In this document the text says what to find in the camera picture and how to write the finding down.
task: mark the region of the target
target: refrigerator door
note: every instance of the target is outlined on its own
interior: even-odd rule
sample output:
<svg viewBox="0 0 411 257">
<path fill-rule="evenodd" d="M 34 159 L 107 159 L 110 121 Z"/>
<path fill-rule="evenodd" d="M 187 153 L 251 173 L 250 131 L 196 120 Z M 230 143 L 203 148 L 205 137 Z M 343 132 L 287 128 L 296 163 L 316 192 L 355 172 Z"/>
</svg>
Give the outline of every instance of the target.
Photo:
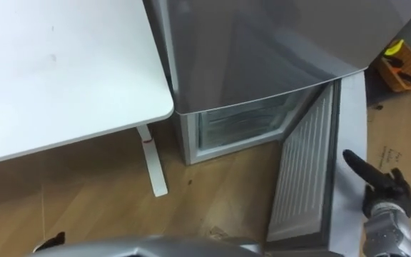
<svg viewBox="0 0 411 257">
<path fill-rule="evenodd" d="M 364 181 L 343 160 L 366 157 L 363 72 L 328 86 L 283 143 L 268 229 L 273 256 L 358 256 Z"/>
<path fill-rule="evenodd" d="M 151 1 L 180 114 L 361 71 L 411 18 L 407 0 Z"/>
</svg>

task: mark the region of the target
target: freezer compartment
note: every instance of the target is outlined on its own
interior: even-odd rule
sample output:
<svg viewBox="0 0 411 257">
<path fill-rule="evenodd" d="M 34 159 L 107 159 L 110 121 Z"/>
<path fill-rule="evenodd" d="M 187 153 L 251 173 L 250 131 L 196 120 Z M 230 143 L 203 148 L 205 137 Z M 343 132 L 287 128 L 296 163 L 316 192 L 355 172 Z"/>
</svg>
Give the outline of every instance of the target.
<svg viewBox="0 0 411 257">
<path fill-rule="evenodd" d="M 320 87 L 174 117 L 187 164 L 279 140 Z"/>
<path fill-rule="evenodd" d="M 199 114 L 199 149 L 225 146 L 279 129 L 302 92 Z"/>
</svg>

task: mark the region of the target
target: metallic surface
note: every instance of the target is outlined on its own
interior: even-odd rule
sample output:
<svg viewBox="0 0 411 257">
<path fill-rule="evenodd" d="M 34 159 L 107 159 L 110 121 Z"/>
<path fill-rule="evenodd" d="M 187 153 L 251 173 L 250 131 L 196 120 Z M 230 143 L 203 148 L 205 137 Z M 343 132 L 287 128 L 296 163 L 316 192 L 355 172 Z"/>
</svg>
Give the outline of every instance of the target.
<svg viewBox="0 0 411 257">
<path fill-rule="evenodd" d="M 180 114 L 365 69 L 411 18 L 407 0 L 152 1 Z"/>
<path fill-rule="evenodd" d="M 258 257 L 258 243 L 249 240 L 228 242 L 206 238 L 115 238 L 105 241 L 54 246 L 30 255 L 31 257 Z"/>
<path fill-rule="evenodd" d="M 386 254 L 411 257 L 410 219 L 403 210 L 394 206 L 380 208 L 364 224 L 366 241 L 362 252 L 367 257 Z"/>
</svg>

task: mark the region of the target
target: yellow object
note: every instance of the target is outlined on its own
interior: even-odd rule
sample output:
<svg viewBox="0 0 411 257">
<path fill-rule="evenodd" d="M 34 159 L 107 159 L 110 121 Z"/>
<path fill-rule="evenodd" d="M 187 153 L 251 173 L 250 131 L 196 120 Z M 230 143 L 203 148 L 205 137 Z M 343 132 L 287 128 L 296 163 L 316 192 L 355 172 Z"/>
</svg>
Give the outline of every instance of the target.
<svg viewBox="0 0 411 257">
<path fill-rule="evenodd" d="M 390 48 L 386 49 L 385 55 L 396 54 L 402 47 L 403 43 L 404 43 L 404 39 L 400 39 L 394 46 L 391 46 Z"/>
</svg>

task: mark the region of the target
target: white table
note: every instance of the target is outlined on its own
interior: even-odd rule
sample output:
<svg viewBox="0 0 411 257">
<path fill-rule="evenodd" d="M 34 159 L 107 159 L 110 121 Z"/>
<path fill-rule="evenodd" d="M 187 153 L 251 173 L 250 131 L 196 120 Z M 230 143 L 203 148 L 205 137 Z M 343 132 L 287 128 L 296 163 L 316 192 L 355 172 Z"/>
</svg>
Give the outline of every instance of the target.
<svg viewBox="0 0 411 257">
<path fill-rule="evenodd" d="M 0 161 L 146 124 L 173 101 L 141 0 L 0 0 Z"/>
</svg>

